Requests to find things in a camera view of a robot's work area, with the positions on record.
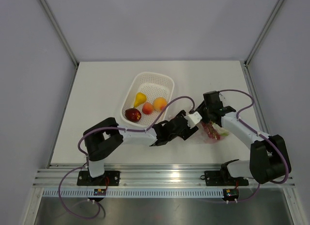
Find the fake peach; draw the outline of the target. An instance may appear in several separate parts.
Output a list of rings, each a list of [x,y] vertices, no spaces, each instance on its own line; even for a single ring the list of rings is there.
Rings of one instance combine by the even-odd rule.
[[[143,104],[143,107],[142,107],[143,114],[150,115],[150,114],[153,113],[153,111],[154,111],[154,107],[153,107],[153,105],[151,103],[145,102]]]

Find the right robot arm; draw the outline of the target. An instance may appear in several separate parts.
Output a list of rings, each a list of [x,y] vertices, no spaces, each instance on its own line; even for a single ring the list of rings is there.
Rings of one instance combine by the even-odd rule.
[[[245,177],[259,184],[284,184],[291,165],[283,137],[251,127],[240,117],[245,108],[236,111],[231,106],[224,106],[219,95],[219,91],[204,93],[203,102],[196,111],[202,116],[203,123],[211,121],[228,130],[250,151],[248,161],[232,160],[222,164],[220,180],[232,184],[237,178]]]

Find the clear zip top bag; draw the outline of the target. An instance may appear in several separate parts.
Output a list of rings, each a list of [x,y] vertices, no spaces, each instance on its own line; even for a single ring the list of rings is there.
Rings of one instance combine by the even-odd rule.
[[[215,144],[230,135],[230,132],[214,122],[204,123],[200,122],[198,131],[190,137],[190,141],[195,144]]]

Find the fake dark red apple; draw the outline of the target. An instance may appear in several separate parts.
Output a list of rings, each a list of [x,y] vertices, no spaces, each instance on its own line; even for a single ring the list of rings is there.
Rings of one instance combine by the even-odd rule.
[[[131,122],[138,122],[141,119],[141,113],[136,108],[129,108],[125,111],[125,117]]]

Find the fake orange fruit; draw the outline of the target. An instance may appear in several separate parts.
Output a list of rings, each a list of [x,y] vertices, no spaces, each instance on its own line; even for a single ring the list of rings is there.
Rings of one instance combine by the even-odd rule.
[[[163,97],[158,97],[153,101],[155,111],[161,112],[167,105],[167,101]]]

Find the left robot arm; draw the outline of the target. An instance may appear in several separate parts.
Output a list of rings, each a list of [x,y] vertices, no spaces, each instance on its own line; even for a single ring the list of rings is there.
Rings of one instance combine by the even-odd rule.
[[[105,179],[104,160],[121,144],[163,146],[176,137],[187,140],[196,131],[202,120],[198,112],[179,112],[170,121],[162,121],[147,129],[129,129],[119,126],[115,118],[107,118],[83,133],[78,142],[84,141],[87,149],[88,180],[100,185]]]

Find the fake yellow pear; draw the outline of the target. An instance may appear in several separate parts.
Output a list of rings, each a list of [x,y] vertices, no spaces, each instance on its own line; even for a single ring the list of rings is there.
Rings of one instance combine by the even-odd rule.
[[[146,101],[147,101],[147,96],[141,92],[138,92],[136,94],[133,107],[137,108],[138,106],[144,104]]]

